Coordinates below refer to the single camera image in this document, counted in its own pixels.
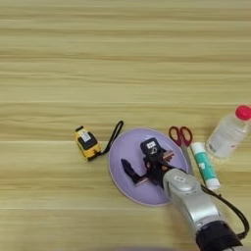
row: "tape measure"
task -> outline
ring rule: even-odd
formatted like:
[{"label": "tape measure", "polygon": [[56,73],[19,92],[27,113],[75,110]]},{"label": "tape measure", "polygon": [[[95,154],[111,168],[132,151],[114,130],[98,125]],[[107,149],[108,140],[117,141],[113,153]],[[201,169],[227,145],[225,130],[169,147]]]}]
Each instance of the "tape measure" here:
[{"label": "tape measure", "polygon": [[112,133],[112,136],[103,152],[101,151],[101,146],[98,143],[98,140],[94,136],[94,134],[90,132],[87,128],[83,127],[83,125],[78,127],[75,130],[75,142],[78,145],[85,160],[91,161],[97,158],[98,156],[108,153],[113,142],[119,136],[123,125],[123,121],[119,121],[117,123]]}]

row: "red scissor handle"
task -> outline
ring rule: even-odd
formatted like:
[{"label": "red scissor handle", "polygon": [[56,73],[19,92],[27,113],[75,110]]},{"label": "red scissor handle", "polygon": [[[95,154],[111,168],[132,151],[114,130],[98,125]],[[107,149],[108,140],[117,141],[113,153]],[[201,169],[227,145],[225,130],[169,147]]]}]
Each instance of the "red scissor handle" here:
[{"label": "red scissor handle", "polygon": [[179,147],[182,144],[182,139],[180,137],[179,128],[177,126],[171,126],[169,129],[169,137],[171,140]]},{"label": "red scissor handle", "polygon": [[169,129],[169,136],[179,147],[182,145],[182,142],[188,147],[193,138],[191,130],[186,126],[182,126],[180,129],[177,126],[171,126]]},{"label": "red scissor handle", "polygon": [[182,126],[180,128],[179,132],[180,132],[180,134],[182,136],[182,139],[183,139],[183,142],[184,142],[185,146],[186,147],[190,146],[190,144],[192,143],[192,139],[193,139],[191,130],[186,126]]}]

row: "glue stick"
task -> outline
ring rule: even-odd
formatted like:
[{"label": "glue stick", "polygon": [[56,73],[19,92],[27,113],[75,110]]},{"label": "glue stick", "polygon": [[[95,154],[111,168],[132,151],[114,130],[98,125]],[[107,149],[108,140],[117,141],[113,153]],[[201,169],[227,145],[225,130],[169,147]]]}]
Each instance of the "glue stick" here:
[{"label": "glue stick", "polygon": [[220,188],[221,185],[217,179],[204,144],[201,142],[192,143],[191,149],[206,186],[211,190]]}]

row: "black cable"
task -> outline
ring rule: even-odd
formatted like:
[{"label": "black cable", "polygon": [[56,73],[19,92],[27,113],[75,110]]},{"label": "black cable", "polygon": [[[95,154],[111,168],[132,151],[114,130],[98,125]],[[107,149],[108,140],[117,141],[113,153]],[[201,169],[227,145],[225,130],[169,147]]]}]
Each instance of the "black cable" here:
[{"label": "black cable", "polygon": [[211,196],[214,196],[217,199],[221,200],[223,203],[225,203],[239,217],[239,219],[243,223],[244,231],[241,232],[241,233],[238,233],[237,236],[238,236],[239,239],[245,238],[246,235],[247,235],[247,233],[248,233],[248,231],[249,231],[249,229],[250,229],[250,226],[249,226],[249,223],[248,223],[246,217],[243,215],[243,213],[239,209],[237,209],[235,206],[233,206],[229,201],[227,201],[226,199],[224,199],[224,197],[222,196],[222,194],[215,193],[214,191],[210,190],[209,188],[207,188],[203,184],[201,185],[201,187],[202,187],[202,190],[205,193],[207,193],[207,194],[209,194]]},{"label": "black cable", "polygon": [[110,151],[110,148],[111,148],[113,142],[115,141],[115,139],[119,136],[123,125],[124,125],[124,121],[119,121],[117,123],[117,125],[114,128],[113,134],[111,135],[110,140],[106,146],[106,149],[102,153],[100,153],[100,155],[104,155]]}]

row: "white bottle cap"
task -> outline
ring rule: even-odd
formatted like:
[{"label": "white bottle cap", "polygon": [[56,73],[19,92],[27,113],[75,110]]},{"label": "white bottle cap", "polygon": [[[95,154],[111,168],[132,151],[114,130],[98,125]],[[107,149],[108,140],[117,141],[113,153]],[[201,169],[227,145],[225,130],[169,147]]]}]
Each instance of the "white bottle cap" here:
[{"label": "white bottle cap", "polygon": [[219,180],[216,177],[207,179],[206,180],[206,185],[211,190],[216,190],[216,189],[219,189],[221,187],[221,185],[219,183]]},{"label": "white bottle cap", "polygon": [[191,144],[191,149],[193,152],[193,155],[196,155],[197,153],[205,153],[205,145],[201,142],[195,142]]}]

